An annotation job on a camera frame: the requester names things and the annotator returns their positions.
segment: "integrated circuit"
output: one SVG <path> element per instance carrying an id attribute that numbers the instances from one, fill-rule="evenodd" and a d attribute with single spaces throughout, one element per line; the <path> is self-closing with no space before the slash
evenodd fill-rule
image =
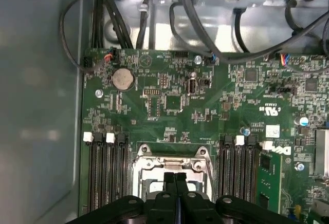
<path id="1" fill-rule="evenodd" d="M 270 167 L 271 167 L 271 159 L 268 156 L 261 155 L 260 156 L 260 166 L 269 171 Z"/>
<path id="2" fill-rule="evenodd" d="M 263 194 L 259 194 L 258 201 L 261 207 L 268 209 L 268 197 L 264 196 Z"/>
<path id="3" fill-rule="evenodd" d="M 318 80 L 317 79 L 306 79 L 305 80 L 305 91 L 316 92 L 318 90 Z"/>
<path id="4" fill-rule="evenodd" d="M 246 82 L 257 82 L 257 69 L 247 68 L 245 70 L 245 80 Z"/>
<path id="5" fill-rule="evenodd" d="M 231 109 L 231 103 L 223 102 L 223 110 L 228 111 Z"/>

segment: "cable connector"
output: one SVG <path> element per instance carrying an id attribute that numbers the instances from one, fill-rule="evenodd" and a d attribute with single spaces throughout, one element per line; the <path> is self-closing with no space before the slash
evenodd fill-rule
<path id="1" fill-rule="evenodd" d="M 244 13 L 247 10 L 247 8 L 234 8 L 233 9 L 233 14 L 237 14 L 237 13 Z"/>
<path id="2" fill-rule="evenodd" d="M 148 14 L 149 13 L 149 5 L 145 4 L 145 3 L 140 4 L 139 7 L 138 7 L 138 11 L 146 12 Z"/>

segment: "dimm slot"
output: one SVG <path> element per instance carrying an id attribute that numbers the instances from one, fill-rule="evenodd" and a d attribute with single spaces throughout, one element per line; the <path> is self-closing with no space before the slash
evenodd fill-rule
<path id="1" fill-rule="evenodd" d="M 234 150 L 234 176 L 233 194 L 235 197 L 243 198 L 245 174 L 245 149 L 244 146 L 236 146 Z"/>
<path id="2" fill-rule="evenodd" d="M 95 171 L 94 171 L 94 175 L 93 175 L 93 180 L 94 180 L 94 195 L 95 195 L 95 199 L 94 199 L 94 209 L 93 210 L 96 210 L 99 208 L 99 182 L 100 182 L 100 151 L 101 151 L 101 148 L 100 146 L 96 145 L 96 155 L 95 155 L 95 162 L 96 162 L 96 165 L 95 165 Z"/>
<path id="3" fill-rule="evenodd" d="M 253 146 L 246 148 L 244 200 L 254 202 L 256 151 Z"/>
<path id="4" fill-rule="evenodd" d="M 218 198 L 223 195 L 224 148 L 220 147 L 217 155 Z"/>
<path id="5" fill-rule="evenodd" d="M 89 172 L 88 172 L 88 213 L 93 210 L 93 203 L 95 201 L 94 196 L 94 170 L 95 170 L 95 157 L 94 157 L 94 145 L 89 147 Z"/>
<path id="6" fill-rule="evenodd" d="M 233 194 L 234 147 L 226 144 L 224 148 L 223 195 Z"/>

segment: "wire bundle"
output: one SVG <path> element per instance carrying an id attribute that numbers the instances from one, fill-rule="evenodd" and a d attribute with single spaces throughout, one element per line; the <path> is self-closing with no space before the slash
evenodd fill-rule
<path id="1" fill-rule="evenodd" d="M 290 58 L 290 54 L 281 54 L 280 58 L 281 58 L 281 65 L 285 66 L 288 63 L 288 60 Z"/>
<path id="2" fill-rule="evenodd" d="M 287 47 L 295 42 L 297 42 L 300 38 L 302 38 L 304 35 L 308 34 L 310 31 L 312 31 L 315 27 L 323 23 L 329 18 L 329 12 L 326 12 L 322 16 L 320 16 L 317 20 L 315 20 L 313 23 L 308 25 L 306 28 L 301 30 L 298 34 L 293 35 L 289 39 L 272 46 L 268 49 L 262 50 L 257 53 L 250 54 L 248 56 L 243 57 L 237 57 L 237 58 L 226 58 L 222 52 L 216 47 L 212 39 L 209 37 L 207 32 L 205 31 L 204 27 L 202 26 L 197 13 L 195 11 L 195 8 L 193 6 L 193 3 L 191 0 L 181 0 L 182 4 L 184 6 L 185 12 L 187 16 L 189 17 L 191 24 L 200 38 L 200 40 L 220 59 L 221 62 L 226 64 L 240 64 L 245 63 L 248 61 L 256 60 L 259 58 L 263 58 L 265 56 L 268 56 L 271 53 L 277 52 L 282 50 L 282 48 Z"/>

